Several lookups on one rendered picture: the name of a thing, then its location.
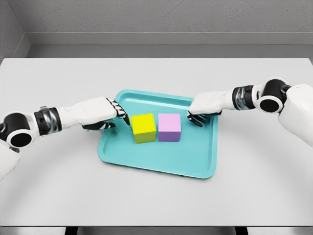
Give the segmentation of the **yellow cube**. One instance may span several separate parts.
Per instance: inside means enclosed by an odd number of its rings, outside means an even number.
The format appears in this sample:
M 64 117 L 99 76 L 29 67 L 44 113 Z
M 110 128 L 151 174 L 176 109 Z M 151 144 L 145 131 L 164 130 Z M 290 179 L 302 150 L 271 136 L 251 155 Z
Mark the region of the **yellow cube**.
M 153 114 L 132 116 L 131 121 L 136 144 L 156 141 L 157 130 Z

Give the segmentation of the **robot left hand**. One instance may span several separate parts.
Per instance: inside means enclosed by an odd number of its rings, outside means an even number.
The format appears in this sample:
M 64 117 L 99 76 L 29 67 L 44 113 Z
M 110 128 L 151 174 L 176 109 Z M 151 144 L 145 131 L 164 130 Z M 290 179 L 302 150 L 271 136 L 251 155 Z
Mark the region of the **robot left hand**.
M 78 104 L 79 124 L 86 130 L 110 129 L 116 125 L 109 120 L 122 118 L 130 126 L 130 119 L 126 111 L 114 99 L 98 97 Z

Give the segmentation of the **pink cube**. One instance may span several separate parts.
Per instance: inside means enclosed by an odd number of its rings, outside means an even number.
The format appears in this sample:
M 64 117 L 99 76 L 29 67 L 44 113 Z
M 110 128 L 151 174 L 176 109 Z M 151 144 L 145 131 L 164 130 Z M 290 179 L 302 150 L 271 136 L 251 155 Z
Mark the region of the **pink cube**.
M 180 114 L 158 114 L 158 141 L 178 142 L 180 135 Z

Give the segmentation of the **teal tray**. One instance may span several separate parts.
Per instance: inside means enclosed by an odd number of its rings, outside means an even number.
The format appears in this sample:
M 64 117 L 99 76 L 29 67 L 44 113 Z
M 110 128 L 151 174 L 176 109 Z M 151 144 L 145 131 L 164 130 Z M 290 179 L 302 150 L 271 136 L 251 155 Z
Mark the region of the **teal tray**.
M 98 146 L 99 158 L 107 163 L 206 179 L 216 171 L 218 116 L 209 116 L 203 127 L 187 119 L 190 97 L 122 90 L 115 100 L 129 116 L 152 113 L 178 113 L 181 136 L 178 142 L 136 144 L 133 132 L 121 119 L 115 128 L 103 131 Z

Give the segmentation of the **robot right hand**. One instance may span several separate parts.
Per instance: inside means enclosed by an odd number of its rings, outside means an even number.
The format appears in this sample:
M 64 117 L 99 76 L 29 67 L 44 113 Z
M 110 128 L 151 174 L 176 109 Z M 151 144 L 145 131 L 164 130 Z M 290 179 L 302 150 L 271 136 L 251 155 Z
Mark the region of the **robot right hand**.
M 222 92 L 199 93 L 189 106 L 187 118 L 193 124 L 203 127 L 209 116 L 216 116 L 222 113 L 221 97 Z

